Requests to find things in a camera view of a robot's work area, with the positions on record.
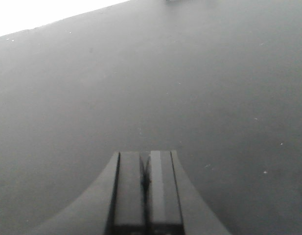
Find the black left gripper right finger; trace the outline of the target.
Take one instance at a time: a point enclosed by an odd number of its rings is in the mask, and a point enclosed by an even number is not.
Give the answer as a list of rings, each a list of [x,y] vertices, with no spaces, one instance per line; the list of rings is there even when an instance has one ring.
[[[151,151],[147,181],[150,235],[230,234],[188,178],[176,151]]]

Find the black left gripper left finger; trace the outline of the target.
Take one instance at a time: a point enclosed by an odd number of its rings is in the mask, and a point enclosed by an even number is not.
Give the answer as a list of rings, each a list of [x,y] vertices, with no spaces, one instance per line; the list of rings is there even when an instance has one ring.
[[[139,152],[116,152],[98,178],[32,235],[143,235],[144,166]]]

